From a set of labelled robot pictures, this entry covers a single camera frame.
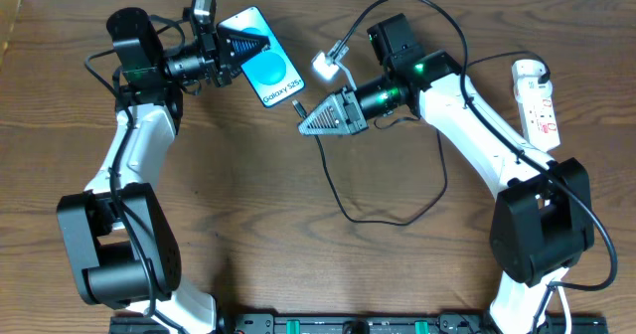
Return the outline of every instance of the tabletop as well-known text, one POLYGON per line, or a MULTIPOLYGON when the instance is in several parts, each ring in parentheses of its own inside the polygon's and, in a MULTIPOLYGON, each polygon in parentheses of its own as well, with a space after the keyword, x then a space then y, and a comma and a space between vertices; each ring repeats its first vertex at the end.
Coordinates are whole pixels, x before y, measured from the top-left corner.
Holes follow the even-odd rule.
MULTIPOLYGON (((217 21, 252 5, 267 18, 306 80, 297 98, 313 108, 345 84, 319 81, 310 62, 329 50, 375 0, 217 0, 217 21)), ((532 50, 549 63, 561 146, 589 173, 592 204, 619 255, 615 283, 568 291, 574 313, 633 329, 636 307, 636 0, 432 0, 457 19, 475 60, 532 50)), ((0 332, 107 331, 112 311, 78 296, 57 225, 63 195, 81 192, 114 134, 113 99, 83 68, 111 48, 108 16, 137 6, 179 18, 191 0, 24 0, 0 71, 0 332)), ((461 59, 453 29, 409 0, 373 11, 346 58, 354 78, 380 74, 365 30, 404 13, 427 51, 461 59)), ((164 44, 175 35, 162 35, 164 44)), ((520 129, 514 59, 469 75, 520 129)), ((105 76, 116 57, 94 63, 105 76)), ((265 109, 248 82, 185 95, 179 135, 156 193, 179 243, 184 275, 231 310, 280 313, 436 313, 484 310, 502 270, 488 236, 494 201, 468 161, 443 138, 448 190, 406 228, 354 225, 340 213, 316 143, 301 136, 290 101, 265 109)), ((443 184, 435 131, 426 124, 325 138, 344 206, 358 219, 406 220, 443 184)), ((601 281, 609 268, 596 234, 566 279, 601 281)), ((557 300, 551 310, 560 312, 557 300)))

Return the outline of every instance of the white power adapter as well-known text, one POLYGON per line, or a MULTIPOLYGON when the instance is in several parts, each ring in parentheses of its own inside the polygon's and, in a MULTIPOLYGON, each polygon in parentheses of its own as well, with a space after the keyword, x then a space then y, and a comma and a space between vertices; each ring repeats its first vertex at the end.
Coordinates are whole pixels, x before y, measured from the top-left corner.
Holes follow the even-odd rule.
POLYGON ((553 84, 550 81, 539 83, 546 71, 544 64, 535 60, 519 60, 513 64, 515 100, 524 138, 542 151, 560 145, 552 99, 553 84))

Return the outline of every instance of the blue circle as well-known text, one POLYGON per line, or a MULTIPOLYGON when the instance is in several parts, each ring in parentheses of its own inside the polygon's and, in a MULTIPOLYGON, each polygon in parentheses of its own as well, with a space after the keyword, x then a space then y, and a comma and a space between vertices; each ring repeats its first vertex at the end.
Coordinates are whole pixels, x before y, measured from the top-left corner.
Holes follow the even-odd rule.
MULTIPOLYGON (((255 27, 248 27, 243 32, 254 35, 262 35, 255 27)), ((242 65, 246 75, 249 75, 260 84, 275 85, 282 81, 287 74, 287 65, 277 53, 268 50, 254 56, 251 60, 242 65)))

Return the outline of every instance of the green strip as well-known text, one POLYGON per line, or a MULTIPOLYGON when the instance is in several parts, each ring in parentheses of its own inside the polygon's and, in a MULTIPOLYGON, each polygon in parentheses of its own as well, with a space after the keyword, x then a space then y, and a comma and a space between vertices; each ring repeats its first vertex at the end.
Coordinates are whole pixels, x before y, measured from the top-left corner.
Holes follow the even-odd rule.
POLYGON ((300 322, 298 320, 287 321, 287 334, 300 334, 300 322))
POLYGON ((415 334, 428 334, 428 322, 415 322, 415 334))

